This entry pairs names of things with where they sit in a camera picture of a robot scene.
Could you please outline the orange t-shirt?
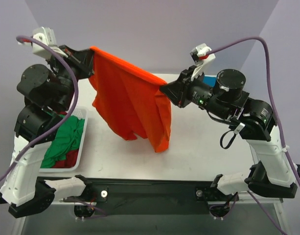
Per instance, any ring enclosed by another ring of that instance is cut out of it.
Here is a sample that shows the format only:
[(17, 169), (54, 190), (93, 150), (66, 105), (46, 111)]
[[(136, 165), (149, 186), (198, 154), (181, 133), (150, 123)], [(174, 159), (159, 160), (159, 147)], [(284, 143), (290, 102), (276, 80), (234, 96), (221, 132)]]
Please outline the orange t-shirt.
[(93, 51), (96, 91), (93, 107), (110, 129), (126, 141), (148, 139), (156, 153), (169, 148), (171, 103), (160, 91), (161, 78), (98, 47)]

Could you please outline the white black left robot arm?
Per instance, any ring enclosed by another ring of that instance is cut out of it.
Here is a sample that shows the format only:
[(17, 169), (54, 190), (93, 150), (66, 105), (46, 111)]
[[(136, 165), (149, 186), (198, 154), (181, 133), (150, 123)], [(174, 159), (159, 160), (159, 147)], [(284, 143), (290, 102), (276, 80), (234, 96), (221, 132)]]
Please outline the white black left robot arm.
[(71, 106), (74, 85), (93, 75), (93, 51), (59, 47), (61, 59), (47, 55), (47, 65), (35, 64), (24, 70), (17, 90), (25, 107), (17, 117), (11, 170), (0, 188), (0, 204), (9, 205), (15, 218), (45, 211), (53, 201), (77, 198), (88, 201), (92, 183), (84, 176), (45, 180), (38, 177), (46, 149), (58, 137), (59, 115)]

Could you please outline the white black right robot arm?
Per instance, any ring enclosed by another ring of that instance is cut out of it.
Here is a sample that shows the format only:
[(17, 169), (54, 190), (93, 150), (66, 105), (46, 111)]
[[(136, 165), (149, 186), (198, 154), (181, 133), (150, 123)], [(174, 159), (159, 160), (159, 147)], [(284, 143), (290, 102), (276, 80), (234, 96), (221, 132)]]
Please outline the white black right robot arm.
[(210, 187), (212, 198), (221, 200), (248, 190), (262, 197), (294, 198), (300, 164), (288, 162), (273, 108), (250, 98), (243, 90), (245, 75), (238, 70), (220, 71), (214, 86), (207, 85), (203, 75), (191, 78), (192, 73), (193, 69), (182, 71), (177, 80), (162, 85), (160, 91), (180, 108), (193, 103), (205, 110), (212, 120), (227, 125), (234, 137), (244, 139), (258, 157), (258, 163), (247, 172), (217, 175)]

